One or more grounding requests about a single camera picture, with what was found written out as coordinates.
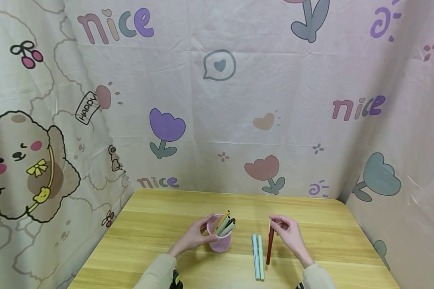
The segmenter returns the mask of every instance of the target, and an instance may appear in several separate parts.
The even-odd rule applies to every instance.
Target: pink pen holder
[[[212,232],[215,230],[222,217],[223,214],[216,214],[209,222],[207,222],[207,232],[209,235],[212,235]],[[225,253],[228,249],[230,249],[230,245],[231,231],[225,236],[219,237],[217,241],[209,243],[209,247],[211,247],[215,253]]]

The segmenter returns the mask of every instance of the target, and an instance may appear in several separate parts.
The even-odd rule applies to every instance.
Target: light green pen
[[[259,243],[259,263],[260,263],[260,280],[265,280],[264,277],[264,249],[262,247],[262,236],[257,236],[257,243]]]

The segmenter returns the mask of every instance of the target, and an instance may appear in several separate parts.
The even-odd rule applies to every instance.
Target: pen
[[[228,225],[230,225],[232,222],[236,222],[236,219],[235,219],[235,218],[232,218],[232,219],[230,220],[230,222],[228,222],[228,224],[225,226],[225,228],[226,228]]]
[[[270,225],[270,233],[268,234],[268,249],[267,249],[267,265],[270,265],[270,255],[272,254],[272,242],[274,240],[274,229]]]
[[[260,280],[263,281],[264,277],[264,249],[262,247],[262,236],[257,236],[257,241],[259,245],[259,264],[260,264]]]
[[[223,221],[225,221],[225,219],[230,215],[230,210],[227,210],[227,212],[222,216],[222,219],[220,219],[220,222],[218,222],[217,227],[214,229],[214,231],[212,232],[213,235],[216,234],[217,229],[220,227],[220,225],[222,225]]]
[[[260,280],[260,269],[259,269],[259,252],[257,250],[257,238],[256,235],[252,235],[252,246],[253,246],[253,252],[254,252],[254,268],[256,269],[256,280]]]
[[[220,236],[220,234],[227,227],[227,225],[230,224],[230,220],[231,220],[230,216],[226,217],[225,221],[223,221],[223,223],[217,228],[217,231],[216,231],[217,236]]]
[[[224,237],[226,234],[228,234],[230,231],[232,231],[236,226],[235,222],[230,223],[222,232],[220,232],[220,235],[217,235],[219,237]]]

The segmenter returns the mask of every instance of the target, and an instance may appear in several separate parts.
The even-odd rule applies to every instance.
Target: flower stem
[[[166,148],[166,143],[165,140],[160,140],[159,151],[163,151]]]
[[[304,10],[305,16],[305,26],[310,27],[312,24],[312,3],[310,0],[306,0],[302,3],[302,8]]]
[[[275,188],[275,182],[274,182],[274,179],[272,177],[270,179],[268,179],[268,183],[270,185],[270,188],[272,188],[272,189]]]

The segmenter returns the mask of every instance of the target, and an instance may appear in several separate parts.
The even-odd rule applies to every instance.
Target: person's right hand
[[[270,222],[270,226],[280,235],[281,240],[292,250],[303,267],[307,268],[309,265],[314,264],[303,241],[299,224],[285,216],[271,215],[270,218],[275,220],[275,222]]]

